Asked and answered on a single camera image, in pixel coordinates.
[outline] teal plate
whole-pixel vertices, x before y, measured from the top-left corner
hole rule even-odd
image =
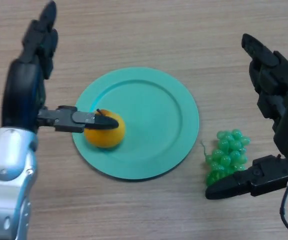
[[[76,107],[83,112],[106,109],[125,121],[125,137],[114,149],[94,147],[83,133],[73,133],[83,158],[119,179],[145,180],[170,171],[198,136],[198,108],[188,89],[152,68],[129,67],[101,76],[84,90]]]

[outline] grape bunch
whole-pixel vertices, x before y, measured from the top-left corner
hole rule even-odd
[[[248,161],[245,146],[249,145],[251,139],[243,136],[238,129],[233,131],[219,131],[217,133],[217,148],[211,154],[206,154],[204,147],[205,161],[211,171],[206,177],[206,186],[233,174],[236,171],[245,170]]]

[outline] wood grain surface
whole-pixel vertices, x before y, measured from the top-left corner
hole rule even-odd
[[[0,111],[9,63],[45,3],[0,0]],[[249,33],[288,59],[288,0],[58,0],[57,10],[49,108],[74,105],[85,87],[109,71],[146,66],[188,87],[199,108],[200,132],[175,170],[131,183],[92,170],[71,134],[41,129],[29,240],[288,239],[279,216],[283,190],[205,199],[200,145],[203,140],[210,151],[217,131],[238,128],[252,139],[250,160],[278,153],[273,123],[256,104],[241,39]]]

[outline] orange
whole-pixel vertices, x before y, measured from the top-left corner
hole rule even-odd
[[[84,136],[86,140],[99,148],[112,148],[117,146],[124,138],[125,135],[125,123],[121,116],[114,112],[101,109],[101,113],[104,116],[111,117],[118,121],[118,127],[114,129],[85,129]]]

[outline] plate rim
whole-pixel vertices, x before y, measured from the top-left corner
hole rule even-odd
[[[155,80],[151,80],[151,79],[144,79],[142,76],[147,74],[150,74],[151,76],[155,75]],[[91,84],[89,84],[85,90],[81,93],[81,95],[79,96],[78,100],[76,101],[75,106],[78,108],[79,111],[83,111],[83,112],[88,112],[91,109],[91,106],[93,105],[93,101],[94,100],[90,100],[90,92],[93,91],[98,91],[97,88],[102,89],[100,92],[102,93],[103,91],[105,91],[105,89],[109,88],[110,86],[116,84],[116,83],[120,83],[120,82],[124,82],[124,81],[129,81],[129,80],[134,80],[134,79],[139,79],[139,80],[145,80],[151,83],[154,83],[156,85],[159,85],[161,87],[163,87],[164,89],[166,89],[170,94],[172,94],[172,97],[175,98],[175,100],[177,101],[177,103],[179,104],[181,113],[183,115],[182,117],[182,128],[181,131],[178,135],[178,138],[173,142],[173,145],[178,146],[181,142],[183,142],[183,139],[187,139],[189,138],[189,141],[185,142],[184,146],[181,146],[181,151],[180,152],[176,152],[178,150],[172,150],[173,149],[173,145],[172,147],[168,148],[166,150],[167,154],[166,157],[174,157],[176,156],[176,160],[172,160],[168,162],[168,164],[165,164],[164,167],[160,166],[160,168],[155,167],[154,171],[150,171],[150,169],[146,169],[145,174],[143,172],[143,169],[141,169],[141,173],[143,173],[141,176],[139,176],[138,172],[134,173],[134,169],[130,169],[130,171],[128,171],[128,174],[125,174],[126,171],[122,171],[122,174],[116,173],[116,172],[112,172],[112,168],[106,168],[105,166],[103,166],[104,161],[112,161],[110,157],[108,157],[107,154],[105,154],[106,150],[101,150],[98,149],[96,152],[94,153],[94,157],[95,158],[100,158],[100,159],[96,159],[96,160],[89,160],[89,157],[87,157],[86,155],[88,155],[89,153],[85,153],[85,151],[83,150],[82,147],[82,143],[80,144],[79,141],[82,141],[81,139],[84,139],[84,134],[83,133],[73,133],[72,134],[72,138],[73,138],[73,142],[75,144],[75,147],[77,148],[79,154],[84,158],[84,160],[91,165],[93,168],[97,169],[98,171],[112,176],[114,178],[118,178],[118,179],[124,179],[124,180],[145,180],[145,179],[150,179],[150,178],[154,178],[157,177],[159,175],[163,175],[164,173],[167,173],[169,171],[171,171],[173,168],[175,168],[176,166],[178,166],[184,159],[185,157],[190,153],[190,151],[192,150],[193,146],[195,145],[195,142],[197,140],[198,134],[199,134],[199,130],[200,130],[200,116],[199,116],[199,110],[197,107],[197,104],[195,102],[195,99],[193,97],[193,95],[191,94],[191,92],[186,88],[186,86],[180,82],[179,80],[177,80],[175,77],[173,77],[172,75],[163,72],[161,70],[155,69],[155,68],[150,68],[150,67],[126,67],[126,68],[120,68],[120,69],[116,69],[113,71],[110,71],[102,76],[100,76],[99,78],[97,78],[95,81],[93,81]],[[170,88],[169,81],[172,81],[172,87]],[[99,96],[99,94],[97,95],[91,95],[91,98],[97,99]],[[87,100],[87,102],[89,102],[90,104],[88,105],[88,107],[86,106],[86,104],[83,104],[83,102],[85,102],[84,100]],[[159,163],[161,161],[161,156],[158,156],[156,159],[156,162]],[[128,168],[130,168],[132,166],[132,168],[134,167],[134,164],[126,166]]]

